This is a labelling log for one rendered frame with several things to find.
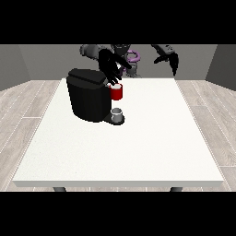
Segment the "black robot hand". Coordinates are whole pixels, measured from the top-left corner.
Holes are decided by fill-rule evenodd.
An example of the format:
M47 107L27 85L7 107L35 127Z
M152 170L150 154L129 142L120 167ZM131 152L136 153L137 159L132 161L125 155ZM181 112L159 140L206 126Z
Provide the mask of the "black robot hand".
M167 62L170 63L172 73L174 75L176 75L177 70L178 70L178 66L179 66L179 56L178 56L178 54L177 53L170 53L170 54L161 55L154 61L154 63L157 64L157 63L160 63L160 62L163 62L163 61L167 61Z
M102 49L99 51L99 69L106 76L108 81L115 85L121 80L120 70L117 67L117 64L122 65L128 69L131 69L130 66L123 57L118 54L112 53L108 49Z

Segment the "coffee machine lid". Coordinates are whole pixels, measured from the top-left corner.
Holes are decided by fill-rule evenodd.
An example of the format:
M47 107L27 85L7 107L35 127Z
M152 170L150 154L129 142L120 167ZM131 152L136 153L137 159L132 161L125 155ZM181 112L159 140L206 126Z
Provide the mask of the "coffee machine lid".
M101 85L106 78L106 76L101 71L90 70L90 69L74 68L68 72L68 75L95 85Z

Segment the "red pod holder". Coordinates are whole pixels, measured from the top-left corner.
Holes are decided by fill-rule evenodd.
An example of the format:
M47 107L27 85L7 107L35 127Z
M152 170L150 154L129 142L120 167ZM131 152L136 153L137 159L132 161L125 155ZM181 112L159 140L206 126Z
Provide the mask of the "red pod holder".
M115 84L110 85L111 99L120 100L123 97L123 85Z

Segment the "black coffee machine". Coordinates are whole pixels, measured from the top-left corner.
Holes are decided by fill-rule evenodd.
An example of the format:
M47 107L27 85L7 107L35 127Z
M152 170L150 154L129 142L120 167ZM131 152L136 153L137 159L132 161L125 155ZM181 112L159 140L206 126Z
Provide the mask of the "black coffee machine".
M76 77L67 76L66 84L72 110L78 118L93 123L107 122L121 125L112 121L112 99L106 78L101 85L95 85Z

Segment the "small grey cup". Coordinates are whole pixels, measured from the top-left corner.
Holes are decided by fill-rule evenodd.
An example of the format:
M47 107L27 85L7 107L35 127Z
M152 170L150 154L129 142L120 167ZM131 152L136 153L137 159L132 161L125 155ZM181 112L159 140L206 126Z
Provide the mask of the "small grey cup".
M123 120L123 111L120 108L113 108L111 115L114 123L120 123Z

